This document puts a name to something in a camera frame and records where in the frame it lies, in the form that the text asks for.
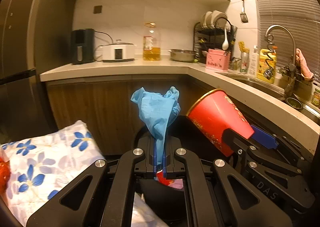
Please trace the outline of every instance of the countertop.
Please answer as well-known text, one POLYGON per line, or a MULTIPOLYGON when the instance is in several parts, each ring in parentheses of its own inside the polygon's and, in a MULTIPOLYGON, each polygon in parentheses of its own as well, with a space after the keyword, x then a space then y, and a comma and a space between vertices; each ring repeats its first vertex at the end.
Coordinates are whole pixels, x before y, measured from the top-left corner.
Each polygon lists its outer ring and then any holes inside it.
POLYGON ((214 88, 223 89, 229 96, 252 108, 315 153, 320 126, 280 100, 249 85, 206 69, 198 63, 180 63, 163 59, 157 62, 136 59, 132 62, 93 62, 67 64, 40 74, 41 81, 65 80, 82 77, 128 74, 188 74, 214 88))

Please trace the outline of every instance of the pink cloth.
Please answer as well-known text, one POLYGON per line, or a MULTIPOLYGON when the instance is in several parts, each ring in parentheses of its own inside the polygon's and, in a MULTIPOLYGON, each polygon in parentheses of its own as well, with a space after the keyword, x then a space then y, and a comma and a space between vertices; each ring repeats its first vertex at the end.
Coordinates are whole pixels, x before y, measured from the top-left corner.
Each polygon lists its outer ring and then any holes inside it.
POLYGON ((313 73, 309 70, 307 66, 307 62, 301 52, 300 49, 297 48, 296 52, 296 62, 298 63, 298 66, 301 67, 301 74, 306 80, 311 80, 313 78, 313 73))

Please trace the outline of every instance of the gold rim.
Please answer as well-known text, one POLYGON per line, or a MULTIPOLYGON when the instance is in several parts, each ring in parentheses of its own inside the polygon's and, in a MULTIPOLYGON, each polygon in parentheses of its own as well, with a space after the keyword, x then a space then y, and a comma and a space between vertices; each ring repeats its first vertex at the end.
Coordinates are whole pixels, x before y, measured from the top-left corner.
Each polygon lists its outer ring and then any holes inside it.
POLYGON ((187 116, 187 117, 189 116, 190 112, 199 104, 199 102, 200 102, 201 100, 203 100, 206 96, 208 96, 208 95, 210 95, 211 93, 214 93, 214 92, 216 92, 216 91, 223 91, 224 93, 226 93, 223 89, 214 89, 214 90, 212 90, 212 91, 207 92, 206 94, 204 94, 200 99, 198 99, 198 100, 191 106, 191 108, 188 110, 186 116, 187 116))

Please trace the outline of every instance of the white spoon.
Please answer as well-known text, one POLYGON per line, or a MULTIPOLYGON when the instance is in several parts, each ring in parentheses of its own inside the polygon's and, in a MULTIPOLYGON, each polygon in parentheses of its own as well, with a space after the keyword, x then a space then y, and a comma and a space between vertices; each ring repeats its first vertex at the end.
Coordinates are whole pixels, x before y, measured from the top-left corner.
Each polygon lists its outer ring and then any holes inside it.
POLYGON ((227 50, 229 48, 229 43, 227 39, 227 27, 224 27, 224 42, 222 44, 222 50, 227 50))

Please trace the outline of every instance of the hanging spatula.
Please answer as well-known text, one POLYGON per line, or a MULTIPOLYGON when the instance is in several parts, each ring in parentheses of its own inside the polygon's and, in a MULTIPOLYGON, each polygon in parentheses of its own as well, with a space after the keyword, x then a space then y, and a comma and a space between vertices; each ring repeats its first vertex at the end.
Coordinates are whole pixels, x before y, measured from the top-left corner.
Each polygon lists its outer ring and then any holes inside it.
POLYGON ((244 11, 244 0, 242 0, 242 12, 240 13, 240 18, 242 23, 248 23, 247 14, 244 11))

